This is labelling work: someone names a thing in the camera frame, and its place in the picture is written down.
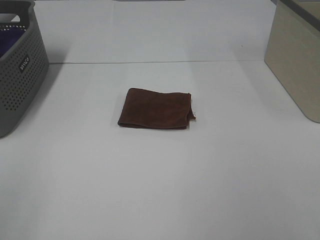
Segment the grey perforated laundry basket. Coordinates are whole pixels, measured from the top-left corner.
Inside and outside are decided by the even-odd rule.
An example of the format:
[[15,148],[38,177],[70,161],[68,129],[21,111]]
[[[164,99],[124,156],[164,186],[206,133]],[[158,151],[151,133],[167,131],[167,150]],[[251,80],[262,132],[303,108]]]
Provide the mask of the grey perforated laundry basket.
[[0,35],[21,32],[0,57],[0,136],[10,134],[30,107],[44,82],[49,60],[33,0],[2,0],[0,12],[14,14],[18,22],[2,22]]

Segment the brown towel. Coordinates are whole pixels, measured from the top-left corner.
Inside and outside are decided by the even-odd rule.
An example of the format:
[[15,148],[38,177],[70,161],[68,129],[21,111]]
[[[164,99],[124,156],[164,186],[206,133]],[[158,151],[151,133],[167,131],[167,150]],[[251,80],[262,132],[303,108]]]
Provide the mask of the brown towel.
[[190,93],[130,88],[117,124],[136,129],[184,130],[195,119]]

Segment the beige storage bin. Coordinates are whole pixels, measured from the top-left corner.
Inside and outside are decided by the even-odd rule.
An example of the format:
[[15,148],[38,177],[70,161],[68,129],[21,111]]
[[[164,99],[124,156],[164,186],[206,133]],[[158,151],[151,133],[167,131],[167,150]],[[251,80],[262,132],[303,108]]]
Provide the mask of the beige storage bin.
[[264,61],[309,120],[320,121],[320,2],[279,0]]

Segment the purple cloth in basket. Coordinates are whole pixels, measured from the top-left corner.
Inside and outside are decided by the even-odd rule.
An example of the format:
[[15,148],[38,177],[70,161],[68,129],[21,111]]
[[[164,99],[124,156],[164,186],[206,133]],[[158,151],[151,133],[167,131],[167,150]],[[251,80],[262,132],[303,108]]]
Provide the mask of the purple cloth in basket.
[[0,31],[0,57],[21,47],[28,37],[28,29],[12,26]]

